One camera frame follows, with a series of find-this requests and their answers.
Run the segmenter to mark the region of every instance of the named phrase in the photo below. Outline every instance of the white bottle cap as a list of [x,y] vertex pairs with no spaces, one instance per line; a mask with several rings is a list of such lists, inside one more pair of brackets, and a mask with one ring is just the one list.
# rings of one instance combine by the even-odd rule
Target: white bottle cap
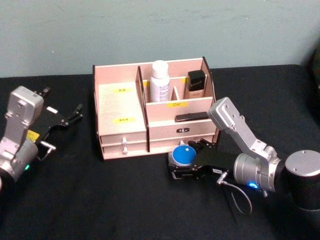
[[156,79],[164,79],[168,76],[168,68],[168,63],[157,60],[152,64],[152,76]]

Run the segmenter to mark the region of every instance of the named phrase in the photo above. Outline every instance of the black table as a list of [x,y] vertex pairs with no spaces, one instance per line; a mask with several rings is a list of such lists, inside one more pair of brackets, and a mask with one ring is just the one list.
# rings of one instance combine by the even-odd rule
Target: black table
[[[257,138],[282,159],[310,149],[320,152],[315,83],[298,65],[212,69],[216,98],[228,96]],[[46,104],[67,115],[84,104],[82,122],[52,134],[57,145],[47,160],[34,163],[10,195],[1,199],[0,239],[317,239],[290,196],[263,198],[243,189],[253,213],[232,207],[235,224],[215,176],[172,180],[165,155],[102,161],[95,134],[91,75],[0,79],[0,116],[9,93],[23,85],[51,87]],[[0,120],[1,134],[6,121]],[[239,154],[230,136],[219,149]]]

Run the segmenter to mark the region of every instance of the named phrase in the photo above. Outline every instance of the wooden desk organizer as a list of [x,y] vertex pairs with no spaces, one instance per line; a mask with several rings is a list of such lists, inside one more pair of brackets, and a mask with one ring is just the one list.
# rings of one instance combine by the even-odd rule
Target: wooden desk organizer
[[[206,59],[167,63],[171,100],[163,102],[150,102],[152,62],[93,66],[96,130],[104,160],[168,153],[181,140],[217,142],[219,130],[210,119],[175,122],[176,115],[207,112],[216,101]],[[188,72],[194,70],[206,74],[204,95],[184,99]]]

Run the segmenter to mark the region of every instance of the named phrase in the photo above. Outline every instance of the yellow sticker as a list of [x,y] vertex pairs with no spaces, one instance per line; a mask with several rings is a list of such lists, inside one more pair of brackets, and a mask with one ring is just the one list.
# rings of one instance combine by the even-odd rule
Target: yellow sticker
[[125,93],[130,93],[132,92],[132,88],[131,87],[124,87],[124,88],[115,88],[112,90],[113,93],[115,94],[125,94]]
[[26,137],[33,143],[38,139],[39,136],[40,136],[39,133],[36,133],[35,131],[31,131],[31,130],[28,130],[26,134]]
[[150,86],[150,82],[147,80],[147,81],[143,81],[143,86],[144,87],[149,87]]
[[187,102],[171,102],[171,103],[167,103],[166,106],[168,108],[187,107],[188,103]]
[[187,77],[181,78],[181,83],[185,84],[187,82],[188,82],[188,78]]
[[114,124],[127,124],[136,121],[135,117],[118,117],[112,120]]

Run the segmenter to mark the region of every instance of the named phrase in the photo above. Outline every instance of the wire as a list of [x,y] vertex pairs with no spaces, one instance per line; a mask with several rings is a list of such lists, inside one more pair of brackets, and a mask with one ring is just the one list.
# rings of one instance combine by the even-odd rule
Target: wire
[[[230,184],[230,183],[228,183],[228,182],[226,182],[226,181],[222,181],[221,183],[224,184],[224,185],[227,185],[227,186],[230,186],[230,187],[232,187],[232,188],[237,189],[240,193],[242,193],[242,194],[244,195],[244,197],[246,198],[246,200],[248,201],[249,206],[250,206],[250,211],[249,211],[249,213],[248,213],[248,215],[250,215],[250,214],[252,213],[252,203],[251,203],[250,198],[248,197],[248,195],[247,195],[240,187],[238,187],[238,186],[236,186],[236,185]],[[235,199],[235,196],[234,196],[233,192],[231,193],[231,197],[232,197],[232,199],[233,199],[233,202],[234,202],[236,208],[239,210],[239,212],[242,213],[243,215],[246,215],[246,214],[240,209],[240,207],[238,206],[237,201],[236,201],[236,199]]]
[[223,186],[223,185],[221,185],[221,189],[222,189],[222,192],[223,192],[224,198],[225,198],[225,200],[226,200],[226,204],[227,204],[227,206],[228,206],[228,208],[229,208],[229,210],[230,210],[230,212],[231,212],[231,216],[232,216],[232,218],[233,218],[233,220],[234,220],[235,224],[236,224],[236,225],[238,225],[238,222],[237,222],[236,216],[235,216],[235,214],[234,214],[234,211],[232,211],[232,208],[231,208],[231,206],[230,206],[230,203],[229,203],[229,200],[228,200],[228,198],[227,198],[227,194],[226,194],[226,192],[225,192],[225,188],[224,188],[224,186]]

